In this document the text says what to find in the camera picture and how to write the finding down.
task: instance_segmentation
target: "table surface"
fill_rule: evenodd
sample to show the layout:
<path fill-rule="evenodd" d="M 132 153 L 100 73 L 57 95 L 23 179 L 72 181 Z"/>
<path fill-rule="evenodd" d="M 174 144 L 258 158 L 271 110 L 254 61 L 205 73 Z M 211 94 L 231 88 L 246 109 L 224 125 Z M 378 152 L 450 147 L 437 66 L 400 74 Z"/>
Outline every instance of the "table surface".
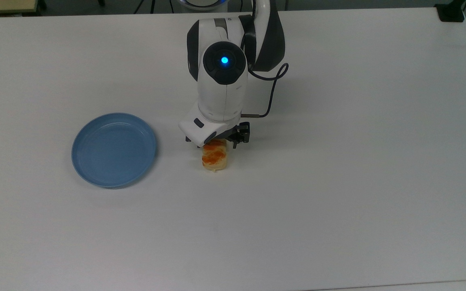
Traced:
<path fill-rule="evenodd" d="M 0 291 L 466 280 L 466 22 L 281 13 L 290 70 L 212 173 L 177 126 L 197 97 L 185 35 L 212 16 L 0 19 Z M 244 113 L 263 112 L 271 83 L 248 86 Z M 110 112 L 159 141 L 153 168 L 119 190 L 70 160 L 78 131 Z"/>
<path fill-rule="evenodd" d="M 34 12 L 37 0 L 0 0 L 0 13 Z"/>

